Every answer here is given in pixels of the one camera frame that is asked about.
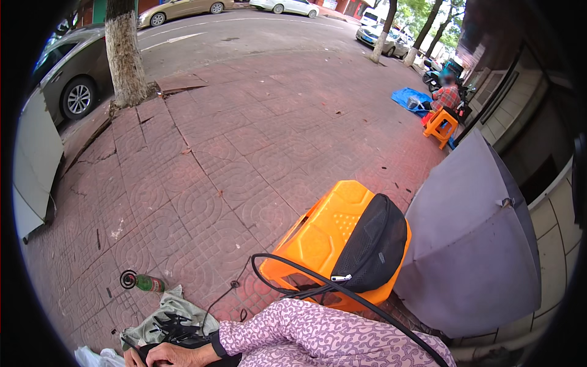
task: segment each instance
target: plaid shirt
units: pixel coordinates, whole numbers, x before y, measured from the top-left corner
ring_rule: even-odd
[[[430,102],[430,107],[434,111],[440,110],[443,106],[454,110],[461,103],[461,97],[458,95],[458,87],[456,85],[440,88],[432,93],[432,99],[433,101]]]

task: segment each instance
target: black mesh bag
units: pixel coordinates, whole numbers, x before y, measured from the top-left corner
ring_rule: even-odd
[[[402,211],[387,195],[377,194],[350,234],[330,278],[355,293],[377,289],[400,266],[406,241]]]

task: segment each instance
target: pink patterned sleeve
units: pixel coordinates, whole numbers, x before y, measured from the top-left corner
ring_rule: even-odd
[[[437,337],[416,332],[448,363],[455,366],[448,348]],[[247,322],[222,321],[220,344],[227,354],[244,355],[262,348],[293,343],[313,358],[340,359],[374,354],[414,364],[432,363],[432,358],[397,328],[348,312],[298,299],[273,302]]]

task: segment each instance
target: zipper pull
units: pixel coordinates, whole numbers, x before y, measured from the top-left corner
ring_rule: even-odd
[[[344,282],[345,280],[350,280],[353,276],[352,275],[347,275],[345,277],[339,277],[338,275],[333,275],[330,277],[330,280],[333,282]]]

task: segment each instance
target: hand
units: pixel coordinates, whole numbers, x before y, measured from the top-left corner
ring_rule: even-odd
[[[124,352],[124,367],[146,367],[139,354],[133,349],[129,348]]]
[[[147,365],[153,367],[155,362],[165,361],[162,365],[172,363],[176,367],[202,367],[219,359],[212,344],[188,349],[170,343],[161,343],[147,354]]]

